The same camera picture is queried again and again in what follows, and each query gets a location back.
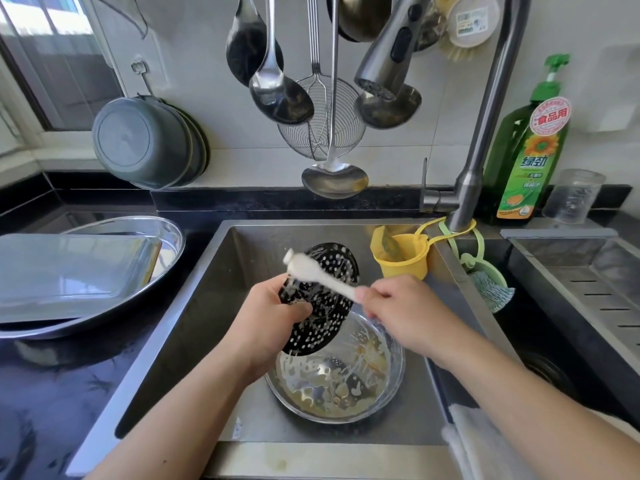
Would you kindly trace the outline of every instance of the sunflower logo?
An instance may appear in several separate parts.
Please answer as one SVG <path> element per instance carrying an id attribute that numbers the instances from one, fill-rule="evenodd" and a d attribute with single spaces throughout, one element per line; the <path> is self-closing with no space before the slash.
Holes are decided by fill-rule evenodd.
<path id="1" fill-rule="evenodd" d="M 554 155 L 558 149 L 558 137 L 531 135 L 524 144 L 524 154 L 528 157 Z"/>

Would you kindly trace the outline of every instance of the product label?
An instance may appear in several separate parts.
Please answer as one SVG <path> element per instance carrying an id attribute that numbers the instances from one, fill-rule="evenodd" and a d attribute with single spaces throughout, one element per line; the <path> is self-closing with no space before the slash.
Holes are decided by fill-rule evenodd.
<path id="1" fill-rule="evenodd" d="M 523 149 L 511 170 L 497 217 L 528 219 L 540 197 L 542 187 L 556 158 L 559 138 L 553 134 L 540 136 L 529 131 Z"/>
<path id="2" fill-rule="evenodd" d="M 456 35 L 466 37 L 489 30 L 489 10 L 487 7 L 463 11 L 456 15 Z"/>
<path id="3" fill-rule="evenodd" d="M 566 126 L 571 118 L 569 99 L 556 97 L 540 104 L 531 115 L 529 127 L 539 136 L 555 135 Z"/>

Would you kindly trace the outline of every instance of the green dish soap bottle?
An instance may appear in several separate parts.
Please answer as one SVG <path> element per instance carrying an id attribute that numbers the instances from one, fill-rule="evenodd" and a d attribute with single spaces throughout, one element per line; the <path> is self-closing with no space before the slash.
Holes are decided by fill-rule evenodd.
<path id="1" fill-rule="evenodd" d="M 486 166 L 481 215 L 491 224 L 528 222 L 556 168 L 569 131 L 571 103 L 561 97 L 556 73 L 569 54 L 547 58 L 547 79 L 531 103 L 502 120 Z"/>

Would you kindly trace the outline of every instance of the hand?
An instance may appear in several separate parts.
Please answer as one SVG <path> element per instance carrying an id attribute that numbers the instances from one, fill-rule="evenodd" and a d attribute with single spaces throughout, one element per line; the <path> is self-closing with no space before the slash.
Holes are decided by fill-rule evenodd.
<path id="1" fill-rule="evenodd" d="M 356 298 L 404 347 L 440 364 L 471 331 L 427 284 L 410 274 L 359 287 Z"/>
<path id="2" fill-rule="evenodd" d="M 293 324 L 313 311 L 310 303 L 284 305 L 278 291 L 287 274 L 281 274 L 251 288 L 222 342 L 246 360 L 251 382 L 265 375 L 286 345 Z"/>

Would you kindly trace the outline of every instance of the red sticker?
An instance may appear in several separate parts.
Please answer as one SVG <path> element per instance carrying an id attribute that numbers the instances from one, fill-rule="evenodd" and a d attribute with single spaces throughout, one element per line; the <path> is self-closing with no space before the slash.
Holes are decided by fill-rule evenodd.
<path id="1" fill-rule="evenodd" d="M 564 97 L 547 99 L 531 115 L 529 126 L 539 136 L 558 133 L 571 119 L 571 103 Z"/>

